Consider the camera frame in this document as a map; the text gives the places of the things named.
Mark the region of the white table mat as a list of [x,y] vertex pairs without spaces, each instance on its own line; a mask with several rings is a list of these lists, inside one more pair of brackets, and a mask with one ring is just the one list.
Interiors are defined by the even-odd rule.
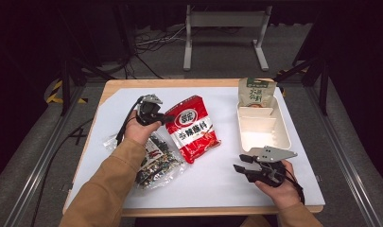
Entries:
[[122,88],[115,92],[97,109],[94,125],[88,136],[87,148],[78,163],[67,203],[74,199],[80,188],[94,175],[101,162],[111,154],[104,147],[104,142],[119,131],[137,98],[148,94],[155,94],[163,101],[163,111],[192,95],[201,96],[221,144],[204,153],[169,184],[147,192],[131,192],[124,203],[126,209],[272,205],[268,196],[234,169],[234,165],[243,164],[239,159],[240,141],[235,87]]

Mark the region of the yellow black hazard tape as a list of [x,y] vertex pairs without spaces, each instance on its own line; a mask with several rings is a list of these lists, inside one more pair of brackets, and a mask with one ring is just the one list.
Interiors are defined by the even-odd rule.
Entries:
[[[276,74],[276,77],[280,77],[280,76],[284,75],[287,71],[288,70],[280,70],[280,71],[278,71],[277,74]],[[306,72],[307,72],[307,68],[299,70],[297,72],[297,74],[304,75]],[[285,97],[286,96],[285,88],[284,87],[279,87],[279,89],[280,89],[280,92],[281,92],[282,96]]]
[[[57,79],[57,81],[56,81],[55,85],[53,86],[49,96],[46,99],[46,103],[60,103],[60,104],[63,103],[63,99],[60,97],[57,97],[57,93],[61,87],[62,87],[62,80]],[[81,97],[78,99],[78,103],[79,104],[88,103],[88,98],[82,98]]]

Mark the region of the wooden table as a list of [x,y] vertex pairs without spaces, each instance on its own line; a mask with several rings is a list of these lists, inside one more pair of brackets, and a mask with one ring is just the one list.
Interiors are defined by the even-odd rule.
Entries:
[[[118,79],[106,83],[99,106],[122,88],[190,88],[190,87],[235,87],[237,79]],[[124,217],[175,217],[175,216],[247,216],[255,214],[275,214],[274,204],[263,207],[219,207],[219,208],[170,208],[170,209],[126,209]]]

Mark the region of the person's right hand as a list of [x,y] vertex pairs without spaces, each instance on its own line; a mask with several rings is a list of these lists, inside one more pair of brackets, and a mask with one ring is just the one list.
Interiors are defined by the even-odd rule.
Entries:
[[295,186],[289,181],[284,181],[278,187],[271,187],[259,181],[254,184],[271,198],[278,210],[284,210],[301,202]]

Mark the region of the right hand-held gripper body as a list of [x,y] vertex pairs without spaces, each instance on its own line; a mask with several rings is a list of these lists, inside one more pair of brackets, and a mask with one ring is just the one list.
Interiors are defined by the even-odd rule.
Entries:
[[263,148],[251,148],[247,155],[252,156],[253,163],[260,166],[256,175],[246,175],[250,183],[260,181],[272,187],[280,186],[286,177],[286,169],[282,160],[296,157],[295,151],[282,148],[264,146]]

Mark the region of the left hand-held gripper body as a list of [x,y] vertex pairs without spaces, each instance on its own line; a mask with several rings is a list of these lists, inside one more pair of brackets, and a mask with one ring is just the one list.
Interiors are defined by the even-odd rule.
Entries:
[[140,96],[137,100],[137,122],[143,126],[157,121],[163,122],[165,115],[159,112],[162,103],[163,101],[155,94]]

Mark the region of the red seasoning packet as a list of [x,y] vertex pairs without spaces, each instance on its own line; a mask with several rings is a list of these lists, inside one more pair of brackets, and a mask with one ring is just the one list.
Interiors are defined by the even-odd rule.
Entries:
[[188,164],[220,145],[201,96],[191,96],[179,102],[166,114],[174,120],[166,123],[165,128]]

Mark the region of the beige green seasoning packet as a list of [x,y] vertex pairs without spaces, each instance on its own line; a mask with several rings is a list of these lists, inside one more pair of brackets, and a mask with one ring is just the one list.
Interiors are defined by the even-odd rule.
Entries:
[[243,78],[238,82],[238,101],[241,107],[270,106],[277,82],[273,79]]

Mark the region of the cream divided storage box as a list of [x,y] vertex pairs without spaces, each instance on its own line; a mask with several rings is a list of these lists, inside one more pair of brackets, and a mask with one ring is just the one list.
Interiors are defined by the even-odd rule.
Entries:
[[291,141],[278,99],[274,96],[268,107],[237,105],[241,153],[258,155],[264,147],[289,150]]

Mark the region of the person's left hand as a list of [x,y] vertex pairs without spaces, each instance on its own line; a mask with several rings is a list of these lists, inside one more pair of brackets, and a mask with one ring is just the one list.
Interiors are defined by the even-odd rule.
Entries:
[[127,122],[124,138],[131,139],[140,145],[144,145],[150,135],[161,127],[161,122],[157,121],[147,126],[139,124],[136,120],[136,111],[132,111]]

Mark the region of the clear dried vegetable packet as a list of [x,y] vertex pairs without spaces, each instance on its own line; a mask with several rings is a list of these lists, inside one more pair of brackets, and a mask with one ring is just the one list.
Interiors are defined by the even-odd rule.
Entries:
[[138,190],[152,190],[166,186],[187,169],[182,155],[157,132],[148,139],[144,158],[135,179]]

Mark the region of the white metal stand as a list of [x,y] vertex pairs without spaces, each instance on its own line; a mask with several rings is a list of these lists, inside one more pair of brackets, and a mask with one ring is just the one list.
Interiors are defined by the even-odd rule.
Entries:
[[266,34],[271,16],[272,6],[256,11],[195,11],[190,5],[186,7],[185,17],[185,48],[183,58],[183,70],[189,71],[192,62],[192,28],[193,27],[258,27],[259,32],[256,39],[252,41],[255,55],[261,70],[269,70],[262,43]]

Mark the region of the aluminium floor rail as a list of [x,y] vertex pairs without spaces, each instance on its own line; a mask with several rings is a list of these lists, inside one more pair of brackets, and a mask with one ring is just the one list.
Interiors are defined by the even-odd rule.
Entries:
[[315,108],[315,111],[322,123],[322,127],[324,128],[326,135],[332,144],[334,156],[341,168],[344,179],[346,180],[355,198],[357,206],[362,216],[364,217],[367,226],[383,227],[383,221],[375,211],[367,190],[351,160],[347,157],[330,119],[322,112],[322,109],[319,105],[319,97],[316,94],[315,89],[307,87],[305,88],[305,92],[313,107]]
[[56,126],[52,131],[51,137],[48,139],[43,152],[40,155],[36,165],[29,174],[29,177],[26,180],[26,184],[15,202],[13,208],[9,213],[9,217],[5,221],[3,227],[17,227],[21,221],[26,209],[29,206],[30,201],[32,200],[35,192],[42,179],[44,178],[45,172],[48,168],[48,165],[53,159],[53,155],[58,150],[58,141],[61,137],[62,131],[66,126],[68,119],[70,118],[71,113],[74,111],[74,108],[78,102],[78,99],[82,95],[84,90],[83,86],[75,87],[73,89],[72,95],[69,96],[69,107],[65,111],[63,116],[58,118]]

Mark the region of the black metal stand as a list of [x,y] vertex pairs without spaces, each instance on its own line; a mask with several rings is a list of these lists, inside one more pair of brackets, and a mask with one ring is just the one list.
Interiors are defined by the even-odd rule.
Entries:
[[284,75],[275,77],[276,82],[281,82],[295,74],[299,70],[306,69],[307,72],[303,76],[301,83],[305,87],[312,87],[317,79],[320,79],[320,91],[319,91],[319,107],[323,115],[327,115],[326,102],[327,102],[327,89],[328,89],[328,65],[323,58],[313,58],[308,61],[299,63],[298,65],[289,69]]
[[82,68],[87,69],[97,77],[110,80],[113,79],[107,73],[102,72],[95,66],[92,66],[89,62],[82,59],[79,54],[76,53],[75,47],[72,43],[77,40],[72,34],[72,29],[66,21],[64,16],[65,5],[58,4],[56,7],[57,12],[57,27],[60,46],[58,47],[59,57],[61,61],[61,81],[62,81],[62,111],[61,115],[68,115],[74,103],[78,101],[71,95],[70,85],[74,82],[76,88],[83,88],[87,82],[86,75],[81,71]]

